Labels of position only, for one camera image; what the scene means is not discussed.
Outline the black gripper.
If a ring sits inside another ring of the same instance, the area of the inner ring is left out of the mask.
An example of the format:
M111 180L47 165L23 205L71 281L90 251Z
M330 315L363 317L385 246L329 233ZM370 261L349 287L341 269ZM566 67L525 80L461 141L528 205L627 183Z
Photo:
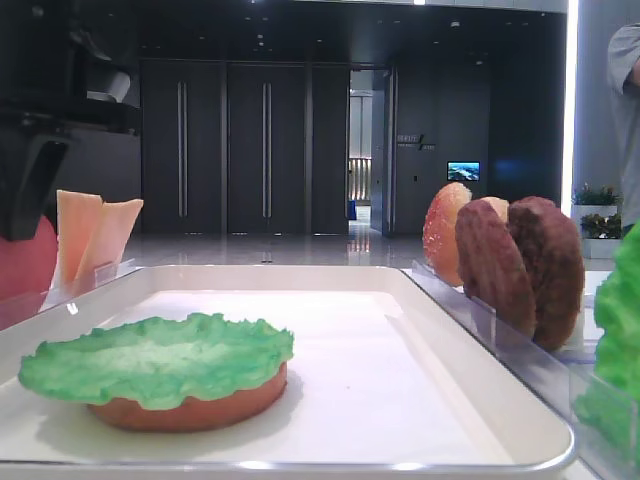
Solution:
M44 130L1 132L1 237L34 237L69 150L70 130L136 135L125 103L137 70L131 1L4 1L1 122Z

